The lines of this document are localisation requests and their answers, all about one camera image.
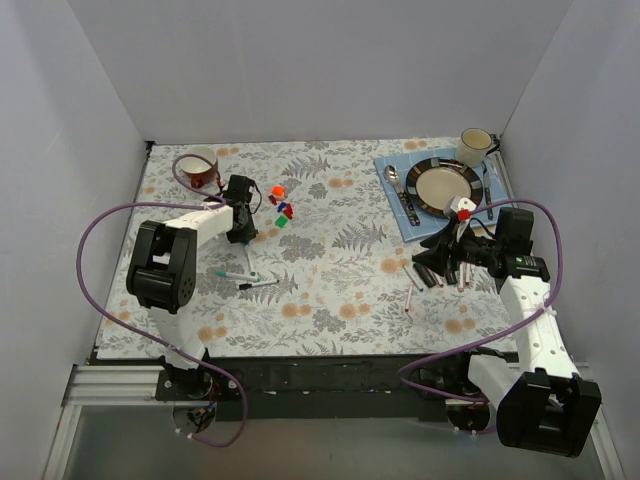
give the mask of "floral tablecloth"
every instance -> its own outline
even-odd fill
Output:
[[[255,214],[260,231],[250,252],[273,286],[239,292],[216,269],[248,272],[244,251],[221,236],[200,249],[197,290],[185,307],[211,356],[364,355],[428,353],[460,346],[506,328],[507,313],[486,271],[470,288],[415,292],[404,311],[409,279],[403,265],[421,251],[402,241],[373,159],[454,146],[451,138],[212,145],[223,177],[247,175],[268,194],[287,187],[294,219],[284,228],[265,198]],[[191,145],[154,146],[139,201],[198,204],[172,177],[172,160]],[[139,208],[130,221],[107,309],[157,333],[147,311],[125,287],[135,235],[144,220],[184,212]],[[104,319],[100,359],[155,358],[162,347]],[[507,338],[491,345],[513,350]]]

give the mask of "plate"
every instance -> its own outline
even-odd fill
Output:
[[[449,158],[433,157],[416,163],[407,174],[405,191],[420,208],[445,217],[447,202],[460,195],[476,205],[482,201],[482,182],[471,168]]]

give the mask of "knife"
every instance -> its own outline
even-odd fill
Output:
[[[398,198],[400,199],[400,203],[402,204],[402,208],[404,208],[405,213],[407,214],[407,218],[409,219],[409,223],[412,227],[417,227],[420,225],[420,219],[418,218],[418,214],[416,213],[413,205],[411,204],[411,199],[407,192],[402,188],[402,183],[400,182],[400,176],[396,171],[395,167],[391,165],[387,165],[384,169],[384,178],[386,178],[389,185],[391,185]]]
[[[484,200],[487,206],[491,205],[491,177],[489,177],[489,169],[487,164],[482,162],[482,182],[484,183]],[[493,220],[493,208],[487,210],[487,218]]]

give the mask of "green cube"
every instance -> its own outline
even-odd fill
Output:
[[[284,228],[287,222],[289,222],[289,219],[284,215],[280,215],[280,218],[276,220],[276,225],[278,225],[280,228]]]

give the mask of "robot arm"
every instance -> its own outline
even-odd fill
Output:
[[[531,256],[533,214],[503,208],[495,239],[486,239],[466,228],[473,209],[468,199],[452,199],[445,209],[449,225],[423,241],[429,250],[413,260],[440,275],[461,261],[486,267],[515,325],[543,308],[550,290],[544,260]],[[580,378],[550,309],[514,336],[519,374],[499,355],[475,354],[469,363],[469,380],[497,409],[500,441],[511,447],[579,455],[602,400],[598,385]]]
[[[182,307],[195,292],[198,248],[222,233],[230,243],[248,243],[255,238],[258,232],[249,208],[252,188],[256,189],[253,180],[231,175],[222,194],[226,205],[166,222],[146,221],[138,230],[127,273],[127,291],[149,309],[164,340],[195,358],[206,361],[208,353]],[[179,383],[193,398],[199,398],[209,383],[205,381],[208,374],[201,367],[170,349],[161,363],[170,380]]]

